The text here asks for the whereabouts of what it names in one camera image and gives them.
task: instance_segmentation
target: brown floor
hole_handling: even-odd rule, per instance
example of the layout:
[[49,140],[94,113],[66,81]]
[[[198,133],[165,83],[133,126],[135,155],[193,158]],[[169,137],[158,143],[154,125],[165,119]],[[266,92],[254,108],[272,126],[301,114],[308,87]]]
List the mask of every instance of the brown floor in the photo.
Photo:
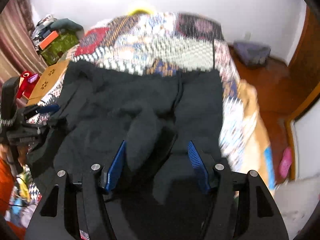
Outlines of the brown floor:
[[279,174],[279,164],[284,149],[288,146],[284,119],[308,96],[305,89],[291,78],[289,68],[282,62],[269,59],[266,67],[248,69],[237,58],[232,48],[231,55],[242,79],[255,86],[258,93],[260,115],[271,142],[273,167],[276,182],[284,179]]

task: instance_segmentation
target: pink curtain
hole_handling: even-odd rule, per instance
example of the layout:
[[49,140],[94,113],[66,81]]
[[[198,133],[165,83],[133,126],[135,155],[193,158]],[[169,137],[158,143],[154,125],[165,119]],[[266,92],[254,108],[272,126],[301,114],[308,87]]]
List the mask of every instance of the pink curtain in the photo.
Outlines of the pink curtain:
[[47,67],[30,39],[34,28],[30,0],[10,0],[0,14],[0,92],[9,78]]

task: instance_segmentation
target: stuffed toy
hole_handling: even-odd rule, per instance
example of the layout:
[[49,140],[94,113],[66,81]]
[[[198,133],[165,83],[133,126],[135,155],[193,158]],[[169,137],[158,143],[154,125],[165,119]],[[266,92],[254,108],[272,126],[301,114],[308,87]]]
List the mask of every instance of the stuffed toy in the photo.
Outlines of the stuffed toy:
[[30,71],[24,71],[20,75],[20,85],[17,92],[17,98],[21,98],[23,94],[29,99],[39,79],[40,76],[38,74],[32,74]]

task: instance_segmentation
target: pink slipper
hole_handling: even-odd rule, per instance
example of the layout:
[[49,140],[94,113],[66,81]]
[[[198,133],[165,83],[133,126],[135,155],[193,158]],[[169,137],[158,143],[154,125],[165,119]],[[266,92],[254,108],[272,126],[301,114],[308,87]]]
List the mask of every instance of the pink slipper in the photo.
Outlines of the pink slipper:
[[279,165],[279,173],[282,178],[285,179],[287,177],[291,164],[292,164],[291,148],[287,147],[283,151],[283,157]]

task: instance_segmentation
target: silver screw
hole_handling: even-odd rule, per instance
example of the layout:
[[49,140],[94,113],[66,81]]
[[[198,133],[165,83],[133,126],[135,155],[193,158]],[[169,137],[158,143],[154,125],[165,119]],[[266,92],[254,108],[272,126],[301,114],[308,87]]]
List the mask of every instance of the silver screw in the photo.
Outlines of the silver screw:
[[63,170],[58,171],[58,173],[57,173],[58,177],[63,177],[65,174],[66,174],[66,172]]
[[222,171],[224,169],[224,166],[220,163],[216,164],[216,169],[219,170],[219,171]]
[[252,170],[252,171],[250,171],[250,175],[251,175],[252,177],[257,177],[257,176],[258,176],[258,173],[257,173],[256,171]]
[[96,171],[96,170],[100,169],[100,165],[99,164],[94,164],[94,165],[91,166],[91,169],[93,171]]

